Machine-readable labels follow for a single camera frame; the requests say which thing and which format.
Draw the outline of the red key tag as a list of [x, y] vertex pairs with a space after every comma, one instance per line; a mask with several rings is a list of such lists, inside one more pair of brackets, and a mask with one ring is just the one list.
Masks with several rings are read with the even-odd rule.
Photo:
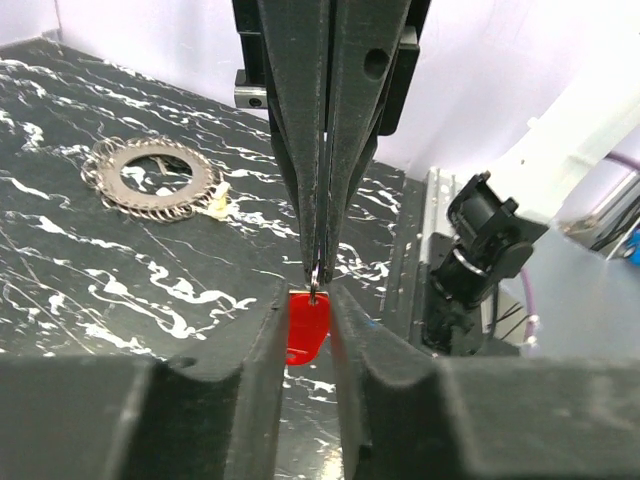
[[289, 334], [286, 365], [300, 366], [312, 362], [329, 332], [330, 301], [326, 293], [314, 300], [304, 291], [292, 291], [289, 298]]

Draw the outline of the cream key tag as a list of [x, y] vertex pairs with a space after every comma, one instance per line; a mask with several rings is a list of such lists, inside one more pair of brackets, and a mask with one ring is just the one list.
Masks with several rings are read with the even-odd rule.
[[212, 194], [211, 202], [207, 208], [207, 214], [216, 220], [225, 220], [228, 216], [228, 196], [230, 184], [222, 181]]

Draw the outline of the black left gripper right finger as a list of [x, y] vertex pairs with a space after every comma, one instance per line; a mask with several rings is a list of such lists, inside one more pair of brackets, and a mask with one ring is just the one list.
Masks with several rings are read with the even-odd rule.
[[348, 479], [635, 479], [635, 360], [432, 357], [329, 290]]

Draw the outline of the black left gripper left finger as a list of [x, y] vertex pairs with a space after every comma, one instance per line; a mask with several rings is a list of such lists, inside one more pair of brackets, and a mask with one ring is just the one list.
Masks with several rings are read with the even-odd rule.
[[5, 479], [270, 479], [288, 336], [286, 283], [187, 350], [1, 358]]

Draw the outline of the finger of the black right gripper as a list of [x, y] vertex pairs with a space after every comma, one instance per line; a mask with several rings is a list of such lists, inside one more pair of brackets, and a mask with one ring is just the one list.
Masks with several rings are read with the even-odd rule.
[[336, 3], [325, 149], [324, 285], [333, 277], [350, 195], [377, 145], [373, 130], [409, 7], [408, 1]]
[[260, 1], [271, 141], [299, 222], [305, 276], [319, 263], [320, 163], [330, 3]]

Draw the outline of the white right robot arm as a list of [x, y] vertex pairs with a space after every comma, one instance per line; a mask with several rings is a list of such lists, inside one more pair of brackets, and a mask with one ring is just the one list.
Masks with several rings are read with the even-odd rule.
[[334, 275], [344, 216], [378, 141], [396, 131], [419, 60], [426, 135], [454, 155], [479, 149], [488, 174], [473, 186], [513, 189], [531, 216], [560, 208], [588, 166], [639, 123], [639, 5], [609, 26], [610, 39], [531, 124], [520, 112], [541, 82], [543, 53], [560, 54], [558, 13], [605, 17], [594, 1], [554, 1], [542, 19], [530, 1], [261, 1], [271, 143], [300, 228], [313, 287]]

